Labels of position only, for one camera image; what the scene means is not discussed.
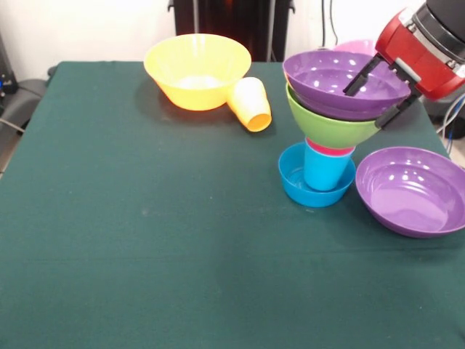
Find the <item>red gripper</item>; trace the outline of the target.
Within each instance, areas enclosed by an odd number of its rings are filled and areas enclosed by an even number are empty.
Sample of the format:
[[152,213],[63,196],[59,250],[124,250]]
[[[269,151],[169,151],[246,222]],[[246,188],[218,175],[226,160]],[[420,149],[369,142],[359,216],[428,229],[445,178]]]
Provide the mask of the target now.
[[376,119],[378,129],[397,118],[421,94],[438,100],[464,85],[464,38],[441,23],[430,9],[397,13],[381,32],[376,51],[378,54],[343,89],[345,95],[355,96],[383,60],[405,72],[418,90],[386,109]]

